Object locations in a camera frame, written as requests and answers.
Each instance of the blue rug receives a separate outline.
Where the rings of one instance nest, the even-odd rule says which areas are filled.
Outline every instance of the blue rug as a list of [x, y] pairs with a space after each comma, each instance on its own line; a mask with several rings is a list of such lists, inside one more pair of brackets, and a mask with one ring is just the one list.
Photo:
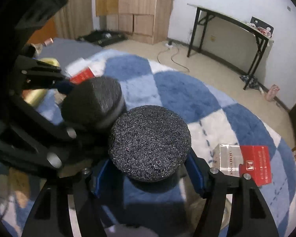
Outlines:
[[[114, 50], [101, 51], [89, 60], [92, 62], [90, 68], [96, 75], [103, 74], [120, 81], [127, 109], [151, 104], [164, 106], [179, 114], [188, 124], [192, 148], [209, 165], [213, 162], [213, 149], [219, 143], [267, 145], [273, 182], [262, 186], [261, 192], [280, 236], [284, 236], [291, 203], [296, 195], [296, 166], [291, 149], [274, 130], [225, 93], [155, 61]], [[52, 122], [59, 123], [62, 119], [58, 108], [54, 106], [53, 92], [49, 91], [38, 111]], [[13, 194], [10, 206], [15, 204], [14, 212], [4, 217], [13, 236], [20, 235], [23, 229], [38, 193], [39, 181], [28, 176], [31, 195], [26, 206], [20, 206], [18, 197]], [[103, 210], [110, 218], [109, 221], [103, 220], [106, 227], [137, 223], [152, 229], [159, 236], [190, 236], [186, 211], [189, 193], [185, 192], [184, 183], [178, 183], [162, 195], [148, 196], [128, 179], [123, 179], [122, 183], [122, 214], [117, 209], [118, 204], [114, 203], [114, 195], [103, 200]], [[161, 204], [164, 205], [163, 214], [159, 209]], [[227, 228], [221, 231], [220, 236], [226, 236], [226, 232]]]

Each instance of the wooden cabinet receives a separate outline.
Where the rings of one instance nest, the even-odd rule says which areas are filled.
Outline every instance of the wooden cabinet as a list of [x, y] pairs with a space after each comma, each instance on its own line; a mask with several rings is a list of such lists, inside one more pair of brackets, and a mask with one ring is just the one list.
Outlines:
[[151, 44], [166, 40], [171, 9], [172, 0], [96, 0], [96, 15], [107, 15], [109, 30]]
[[133, 33], [133, 14], [119, 14], [118, 29], [126, 33]]
[[153, 15], [134, 15], [134, 33], [152, 36]]

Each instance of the grey foam disc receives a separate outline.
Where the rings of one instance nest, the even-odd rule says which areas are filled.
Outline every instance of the grey foam disc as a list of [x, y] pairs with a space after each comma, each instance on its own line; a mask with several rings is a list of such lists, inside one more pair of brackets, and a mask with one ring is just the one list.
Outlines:
[[64, 99], [61, 113], [72, 126], [106, 129], [124, 112], [121, 85], [110, 77], [95, 77], [77, 85]]
[[164, 107], [136, 107], [114, 123], [109, 155], [115, 166], [139, 181], [155, 182], [184, 163], [191, 134], [183, 119]]

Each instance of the tiled floor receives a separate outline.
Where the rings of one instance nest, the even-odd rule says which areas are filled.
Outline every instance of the tiled floor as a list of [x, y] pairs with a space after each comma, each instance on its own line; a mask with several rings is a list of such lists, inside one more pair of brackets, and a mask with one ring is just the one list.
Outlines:
[[[159, 52], [167, 49], [164, 44], [165, 42], [149, 45], [126, 40], [107, 46], [106, 49], [125, 51], [157, 61]], [[252, 89], [244, 91], [244, 83], [240, 80], [239, 75], [226, 66], [194, 51], [191, 52], [190, 58], [187, 58], [187, 48], [182, 45], [178, 47], [180, 52], [173, 60], [189, 68], [190, 72], [187, 73], [188, 75], [225, 92], [273, 128], [284, 138], [289, 147], [294, 147], [295, 141], [291, 121], [288, 113], [282, 107], [277, 106], [275, 101], [266, 101], [259, 91]], [[177, 48], [174, 47], [167, 52], [161, 53], [159, 55], [160, 63], [184, 71], [186, 69], [171, 61], [171, 55], [177, 51]]]

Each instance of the packaging card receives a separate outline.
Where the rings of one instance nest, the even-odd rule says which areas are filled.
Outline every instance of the packaging card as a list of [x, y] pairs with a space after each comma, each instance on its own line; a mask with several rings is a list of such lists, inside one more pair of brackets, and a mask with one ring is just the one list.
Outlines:
[[270, 155], [267, 146], [219, 144], [214, 149], [214, 167], [226, 175], [248, 173], [257, 186], [272, 182]]
[[93, 77], [94, 77], [93, 72], [91, 71], [91, 69], [89, 67], [87, 67], [87, 68], [83, 69], [82, 71], [80, 71], [77, 75], [72, 77], [70, 79], [70, 82], [72, 82], [74, 84], [80, 84], [84, 80], [87, 80], [87, 79], [93, 78]]
[[248, 173], [257, 186], [272, 182], [269, 148], [267, 146], [240, 146], [244, 164], [239, 165], [240, 175]]

